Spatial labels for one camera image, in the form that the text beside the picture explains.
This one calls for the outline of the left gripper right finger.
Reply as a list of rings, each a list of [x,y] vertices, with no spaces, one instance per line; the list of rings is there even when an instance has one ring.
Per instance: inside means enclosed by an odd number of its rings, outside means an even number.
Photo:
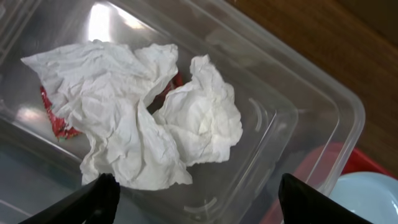
[[[285,224],[371,224],[288,173],[278,196]]]

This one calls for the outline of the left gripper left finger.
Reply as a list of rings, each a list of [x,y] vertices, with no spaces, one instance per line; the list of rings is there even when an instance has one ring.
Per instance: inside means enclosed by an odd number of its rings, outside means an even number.
[[[113,224],[121,187],[112,174],[96,180],[21,224]]]

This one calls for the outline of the red snack wrapper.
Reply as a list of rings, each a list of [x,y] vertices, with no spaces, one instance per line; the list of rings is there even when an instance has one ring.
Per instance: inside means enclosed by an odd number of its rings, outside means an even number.
[[[169,81],[165,89],[155,97],[153,102],[147,107],[149,112],[152,114],[154,113],[157,109],[160,109],[160,107],[164,104],[165,97],[168,92],[171,90],[174,90],[180,86],[183,85],[183,78],[180,72],[178,72],[172,79]],[[44,108],[46,110],[47,116],[49,118],[49,121],[52,125],[52,131],[57,138],[58,141],[63,141],[66,139],[73,138],[76,135],[81,134],[78,130],[76,130],[73,127],[68,127],[66,121],[63,118],[59,118],[55,116],[52,112],[52,103],[47,97],[47,92],[45,91],[45,88],[43,86],[40,86],[40,94],[41,98],[44,104]]]

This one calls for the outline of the white napkin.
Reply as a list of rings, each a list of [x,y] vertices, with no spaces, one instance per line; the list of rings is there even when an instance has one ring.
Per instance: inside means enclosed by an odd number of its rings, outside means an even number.
[[[138,190],[191,184],[189,167],[227,161],[243,134],[234,88],[207,55],[193,57],[192,79],[149,112],[176,76],[177,60],[174,44],[131,50],[99,40],[22,59],[38,75],[53,113],[90,142],[82,182],[110,173]]]

